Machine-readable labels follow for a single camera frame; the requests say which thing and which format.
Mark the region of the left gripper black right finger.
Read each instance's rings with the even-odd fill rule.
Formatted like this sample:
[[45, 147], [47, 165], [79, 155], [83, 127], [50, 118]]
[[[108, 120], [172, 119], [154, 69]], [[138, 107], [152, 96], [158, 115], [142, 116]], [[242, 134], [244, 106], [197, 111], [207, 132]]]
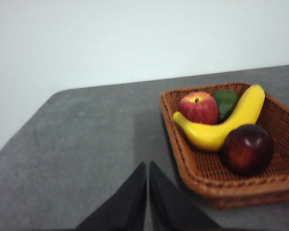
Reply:
[[193, 205], [152, 161], [149, 168], [149, 197], [167, 231], [211, 231], [219, 225]]

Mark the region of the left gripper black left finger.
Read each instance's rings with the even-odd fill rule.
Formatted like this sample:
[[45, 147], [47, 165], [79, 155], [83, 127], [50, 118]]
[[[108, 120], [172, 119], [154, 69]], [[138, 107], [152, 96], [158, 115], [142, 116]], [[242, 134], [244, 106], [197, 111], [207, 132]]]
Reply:
[[142, 231], [147, 180], [142, 162], [117, 192], [77, 226], [78, 231]]

